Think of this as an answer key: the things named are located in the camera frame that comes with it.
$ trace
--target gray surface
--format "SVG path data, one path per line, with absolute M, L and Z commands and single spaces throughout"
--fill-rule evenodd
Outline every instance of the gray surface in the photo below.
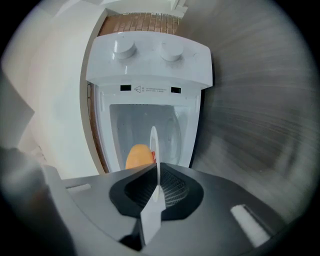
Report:
M 236 205 L 246 205 L 274 234 L 285 227 L 271 208 L 235 183 L 189 168 L 168 165 L 201 184 L 203 200 L 186 219 L 163 221 L 142 252 L 155 256 L 233 256 L 249 252 L 253 246 L 230 212 Z
M 236 182 L 289 223 L 319 178 L 311 54 L 272 1 L 190 2 L 176 34 L 208 46 L 215 67 L 192 168 Z
M 65 187 L 74 187 L 81 184 L 89 184 L 91 188 L 71 192 L 70 195 L 81 211 L 99 227 L 103 232 L 120 240 L 131 234 L 136 219 L 121 215 L 110 200 L 109 192 L 112 185 L 133 173 L 140 171 L 142 167 L 116 172 L 116 175 L 106 173 L 98 176 L 66 179 Z
M 34 111 L 0 71 L 0 146 L 16 148 Z
M 68 256 L 141 255 L 116 242 L 86 217 L 54 167 L 41 167 L 15 149 L 0 148 L 0 158 L 1 194 L 16 216 L 40 234 L 50 252 Z

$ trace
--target washing machine drum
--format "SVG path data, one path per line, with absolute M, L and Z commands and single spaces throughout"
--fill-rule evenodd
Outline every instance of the washing machine drum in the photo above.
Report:
M 112 136 L 120 168 L 124 169 L 134 145 L 149 145 L 153 126 L 158 133 L 160 161 L 177 165 L 183 143 L 177 115 L 171 105 L 111 105 Z

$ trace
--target orange sponge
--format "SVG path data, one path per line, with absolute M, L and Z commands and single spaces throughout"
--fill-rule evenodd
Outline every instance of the orange sponge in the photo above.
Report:
M 126 159 L 125 168 L 131 169 L 138 166 L 154 163 L 154 156 L 149 147 L 144 144 L 134 145 Z

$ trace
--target brushed metal surface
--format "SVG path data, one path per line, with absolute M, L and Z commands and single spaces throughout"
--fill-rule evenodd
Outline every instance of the brushed metal surface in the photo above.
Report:
M 194 0 L 176 35 L 208 46 L 215 69 L 192 168 L 291 222 L 319 178 L 319 76 L 301 33 L 271 1 Z

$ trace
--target white washing machine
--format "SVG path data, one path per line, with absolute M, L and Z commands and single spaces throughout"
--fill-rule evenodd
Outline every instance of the white washing machine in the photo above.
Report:
M 213 85 L 208 47 L 150 31 L 97 37 L 87 81 L 94 84 L 100 143 L 110 172 L 125 169 L 131 148 L 156 127 L 161 162 L 189 167 L 201 90 Z

